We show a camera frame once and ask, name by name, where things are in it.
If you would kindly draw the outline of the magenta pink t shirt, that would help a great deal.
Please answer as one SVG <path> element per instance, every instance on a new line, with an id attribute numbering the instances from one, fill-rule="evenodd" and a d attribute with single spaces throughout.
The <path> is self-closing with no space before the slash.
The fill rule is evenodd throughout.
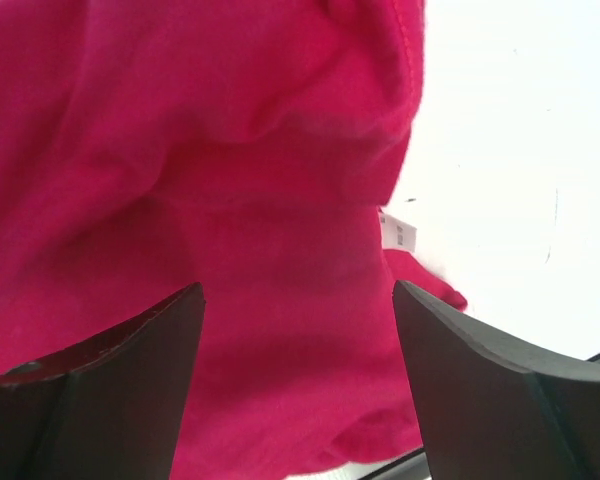
<path id="1" fill-rule="evenodd" d="M 421 1 L 0 1 L 0 372 L 191 283 L 172 475 L 282 479 L 421 436 L 381 243 Z"/>

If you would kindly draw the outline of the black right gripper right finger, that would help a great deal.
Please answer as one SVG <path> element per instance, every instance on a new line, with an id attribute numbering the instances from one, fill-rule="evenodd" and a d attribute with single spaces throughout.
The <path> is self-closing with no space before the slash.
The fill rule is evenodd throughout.
<path id="1" fill-rule="evenodd" d="M 600 362 L 538 347 L 399 282 L 399 340 L 435 479 L 600 479 Z"/>

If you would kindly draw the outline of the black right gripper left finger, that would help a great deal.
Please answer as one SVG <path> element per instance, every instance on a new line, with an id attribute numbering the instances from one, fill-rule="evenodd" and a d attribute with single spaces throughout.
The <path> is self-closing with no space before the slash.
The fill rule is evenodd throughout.
<path id="1" fill-rule="evenodd" d="M 204 309 L 194 284 L 0 375 L 0 479 L 168 478 Z"/>

